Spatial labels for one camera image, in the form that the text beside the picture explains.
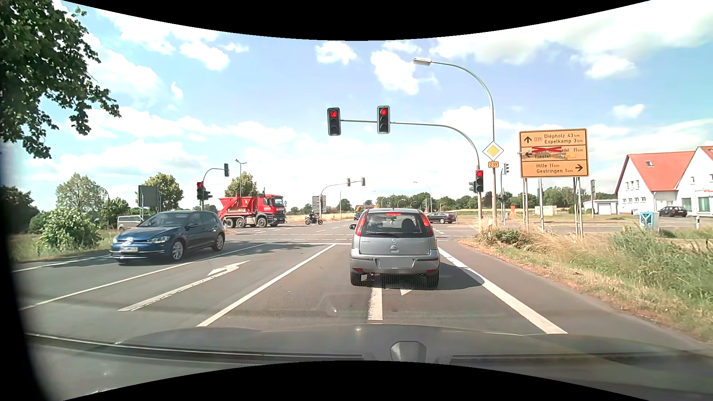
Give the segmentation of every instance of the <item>car hood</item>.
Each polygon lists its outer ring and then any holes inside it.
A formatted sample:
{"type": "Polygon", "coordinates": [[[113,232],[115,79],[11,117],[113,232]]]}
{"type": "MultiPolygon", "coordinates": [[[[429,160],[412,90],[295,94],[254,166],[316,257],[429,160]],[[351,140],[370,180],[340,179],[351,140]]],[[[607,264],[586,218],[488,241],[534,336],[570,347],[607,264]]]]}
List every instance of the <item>car hood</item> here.
{"type": "Polygon", "coordinates": [[[149,240],[160,234],[173,234],[180,229],[181,227],[134,227],[117,235],[116,239],[126,240],[132,237],[134,240],[149,240]]]}

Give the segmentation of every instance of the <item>motorcycle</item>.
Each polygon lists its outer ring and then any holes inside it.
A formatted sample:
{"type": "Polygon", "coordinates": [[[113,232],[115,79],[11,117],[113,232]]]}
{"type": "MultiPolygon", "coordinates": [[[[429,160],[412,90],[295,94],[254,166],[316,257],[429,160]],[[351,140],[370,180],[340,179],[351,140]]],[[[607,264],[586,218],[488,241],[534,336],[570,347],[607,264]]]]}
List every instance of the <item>motorcycle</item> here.
{"type": "Polygon", "coordinates": [[[307,216],[306,218],[304,218],[304,224],[310,225],[310,224],[312,224],[312,223],[317,223],[317,224],[320,224],[320,225],[321,225],[321,224],[322,224],[322,219],[319,218],[319,217],[310,218],[309,216],[307,216]]]}

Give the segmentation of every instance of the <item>gray van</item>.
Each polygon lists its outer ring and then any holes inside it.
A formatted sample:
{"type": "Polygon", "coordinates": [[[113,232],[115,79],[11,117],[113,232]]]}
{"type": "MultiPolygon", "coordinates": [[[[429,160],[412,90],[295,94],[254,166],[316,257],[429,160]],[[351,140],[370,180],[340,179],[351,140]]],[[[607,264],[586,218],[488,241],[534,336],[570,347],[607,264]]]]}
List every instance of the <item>gray van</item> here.
{"type": "Polygon", "coordinates": [[[139,215],[120,215],[116,219],[116,228],[119,229],[119,233],[123,233],[127,228],[136,227],[142,221],[139,215]]]}

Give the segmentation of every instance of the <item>rear window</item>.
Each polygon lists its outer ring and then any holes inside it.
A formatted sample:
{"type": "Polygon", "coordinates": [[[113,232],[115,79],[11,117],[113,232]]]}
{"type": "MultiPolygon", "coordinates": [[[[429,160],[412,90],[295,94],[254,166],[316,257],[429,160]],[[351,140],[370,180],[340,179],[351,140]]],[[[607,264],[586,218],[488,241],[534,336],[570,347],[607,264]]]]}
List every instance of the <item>rear window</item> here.
{"type": "Polygon", "coordinates": [[[418,213],[369,212],[362,236],[392,238],[428,237],[426,226],[418,213]]]}

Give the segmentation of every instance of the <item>yellow diamond sign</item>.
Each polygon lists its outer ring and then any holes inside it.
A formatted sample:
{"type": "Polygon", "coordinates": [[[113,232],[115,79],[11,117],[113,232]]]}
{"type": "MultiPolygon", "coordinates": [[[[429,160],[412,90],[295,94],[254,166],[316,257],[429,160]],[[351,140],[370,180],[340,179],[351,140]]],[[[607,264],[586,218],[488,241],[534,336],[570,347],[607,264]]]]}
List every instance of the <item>yellow diamond sign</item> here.
{"type": "Polygon", "coordinates": [[[503,153],[503,148],[501,148],[500,146],[498,146],[498,144],[495,143],[495,142],[490,142],[490,143],[486,146],[486,149],[485,149],[484,153],[485,153],[486,155],[488,155],[488,157],[490,157],[492,161],[494,161],[495,159],[498,158],[498,156],[499,156],[500,154],[503,153]]]}

